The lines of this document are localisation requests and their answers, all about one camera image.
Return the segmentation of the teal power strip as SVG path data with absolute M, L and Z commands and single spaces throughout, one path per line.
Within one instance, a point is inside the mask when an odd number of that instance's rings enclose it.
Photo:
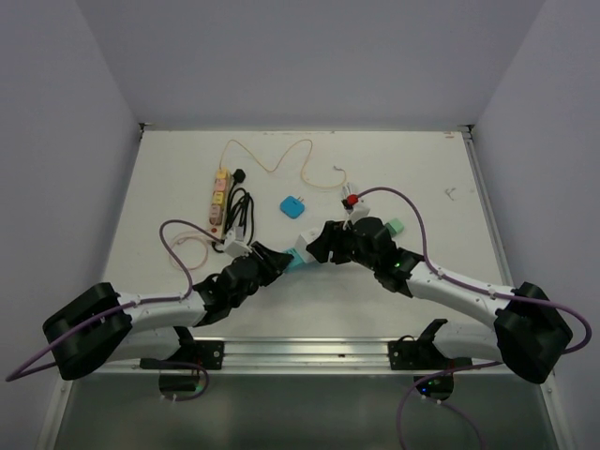
M 299 269 L 301 267 L 315 262 L 314 257 L 308 252 L 306 252 L 304 249 L 298 250 L 295 247 L 290 247 L 287 250 L 285 250 L 285 253 L 292 257 L 291 262 L 285 269 L 286 273 L 290 273 L 296 269 Z

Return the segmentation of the blue plug adapter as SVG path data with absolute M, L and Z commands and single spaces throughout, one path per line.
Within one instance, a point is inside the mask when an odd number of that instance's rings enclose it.
M 298 219 L 305 213 L 306 207 L 301 199 L 287 196 L 279 204 L 279 210 L 287 218 Z

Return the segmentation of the green plug adapter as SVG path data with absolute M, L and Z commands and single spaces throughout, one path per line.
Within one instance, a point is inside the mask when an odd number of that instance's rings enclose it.
M 399 218 L 395 217 L 385 223 L 385 228 L 389 231 L 390 236 L 394 238 L 403 233 L 405 225 Z

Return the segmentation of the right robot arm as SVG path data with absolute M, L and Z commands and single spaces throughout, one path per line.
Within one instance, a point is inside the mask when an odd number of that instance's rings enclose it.
M 447 273 L 399 247 L 375 217 L 351 225 L 329 220 L 308 241 L 306 251 L 318 263 L 358 263 L 389 292 L 436 302 L 474 319 L 469 326 L 442 322 L 432 337 L 418 344 L 419 360 L 429 368 L 448 359 L 482 359 L 503 363 L 521 379 L 541 384 L 573 337 L 538 286 L 490 285 Z

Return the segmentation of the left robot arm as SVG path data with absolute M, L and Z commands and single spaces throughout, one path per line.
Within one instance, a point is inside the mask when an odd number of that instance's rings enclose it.
M 188 293 L 126 294 L 101 282 L 54 313 L 42 330 L 66 381 L 126 359 L 166 360 L 174 368 L 184 368 L 195 355 L 186 330 L 226 319 L 248 297 L 281 277 L 292 262 L 291 253 L 255 242 L 249 253 L 234 258 Z

